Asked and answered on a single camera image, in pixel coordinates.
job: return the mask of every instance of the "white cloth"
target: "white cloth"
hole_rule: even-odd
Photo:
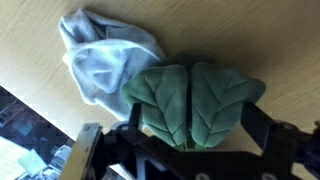
[[[63,57],[83,100],[100,104],[120,120],[130,109],[120,90],[142,69],[165,57],[148,32],[85,10],[61,18]]]

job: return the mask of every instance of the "green leaf-shaped cushion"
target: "green leaf-shaped cushion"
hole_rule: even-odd
[[[265,84],[219,64],[197,63],[191,70],[193,140],[200,146],[220,143],[240,119],[242,104],[256,102]]]
[[[142,121],[171,146],[186,139],[186,92],[188,76],[180,65],[152,67],[135,75],[122,88],[132,107],[142,104]]]

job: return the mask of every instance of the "wooden surface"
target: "wooden surface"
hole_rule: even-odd
[[[258,105],[275,119],[311,132],[320,118],[320,1],[0,0],[0,85],[72,138],[116,121],[83,103],[62,62],[58,22],[78,8],[148,30],[167,55],[209,54],[262,79]],[[221,146],[258,152],[239,126]]]

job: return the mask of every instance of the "green cloth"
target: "green cloth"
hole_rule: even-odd
[[[142,104],[142,121],[171,146],[185,141],[188,78],[182,66],[152,67],[134,76],[122,92],[132,107]]]
[[[135,75],[122,95],[131,107],[142,104],[142,122],[169,145],[213,147],[240,119],[243,102],[256,102],[265,84],[208,62],[207,56],[174,56]]]

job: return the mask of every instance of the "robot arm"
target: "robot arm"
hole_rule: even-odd
[[[83,127],[60,179],[102,179],[106,167],[121,164],[134,179],[299,179],[293,162],[320,178],[319,128],[313,134],[277,123],[252,103],[245,103],[241,125],[263,150],[179,152],[159,138],[138,130],[141,105],[128,122],[103,135],[99,124]]]

